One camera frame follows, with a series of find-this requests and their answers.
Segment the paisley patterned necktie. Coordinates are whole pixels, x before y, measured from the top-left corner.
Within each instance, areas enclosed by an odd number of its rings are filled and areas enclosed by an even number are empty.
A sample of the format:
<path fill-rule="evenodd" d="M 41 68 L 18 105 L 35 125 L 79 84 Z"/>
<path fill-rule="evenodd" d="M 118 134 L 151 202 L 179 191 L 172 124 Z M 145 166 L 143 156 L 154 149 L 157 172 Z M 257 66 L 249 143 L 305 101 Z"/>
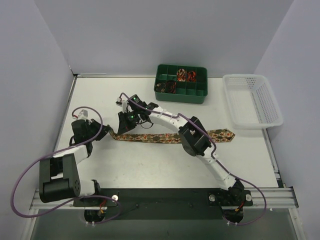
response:
<path fill-rule="evenodd" d="M 145 133 L 145 134 L 117 134 L 112 128 L 108 131 L 111 137 L 117 141 L 150 143 L 150 144 L 181 144 L 182 140 L 178 133 Z M 229 129 L 213 129 L 207 131 L 215 143 L 230 143 L 235 133 Z"/>

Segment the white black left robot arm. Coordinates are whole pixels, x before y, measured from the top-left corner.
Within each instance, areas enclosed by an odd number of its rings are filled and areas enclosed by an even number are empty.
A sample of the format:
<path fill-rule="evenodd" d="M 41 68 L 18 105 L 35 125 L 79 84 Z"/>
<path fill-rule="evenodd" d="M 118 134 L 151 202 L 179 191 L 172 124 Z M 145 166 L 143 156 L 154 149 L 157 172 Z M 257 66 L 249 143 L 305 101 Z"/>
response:
<path fill-rule="evenodd" d="M 105 137 L 111 127 L 94 119 L 80 119 L 71 123 L 73 136 L 70 149 L 54 154 L 39 162 L 39 197 L 43 203 L 64 199 L 92 196 L 101 193 L 97 180 L 81 180 L 77 164 L 91 156 L 93 142 L 82 142 L 96 136 L 95 141 Z"/>

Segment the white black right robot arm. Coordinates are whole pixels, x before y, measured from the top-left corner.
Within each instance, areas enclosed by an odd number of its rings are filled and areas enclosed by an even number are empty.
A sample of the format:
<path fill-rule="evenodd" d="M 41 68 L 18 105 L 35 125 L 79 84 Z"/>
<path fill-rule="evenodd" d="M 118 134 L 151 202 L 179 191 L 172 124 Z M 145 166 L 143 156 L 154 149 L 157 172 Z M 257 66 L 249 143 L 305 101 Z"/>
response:
<path fill-rule="evenodd" d="M 140 120 L 174 131 L 179 135 L 184 151 L 206 165 L 229 201 L 245 200 L 244 186 L 218 160 L 217 146 L 197 117 L 174 115 L 153 102 L 146 104 L 136 95 L 128 100 L 118 97 L 116 104 L 122 107 L 118 113 L 119 135 L 134 129 Z"/>

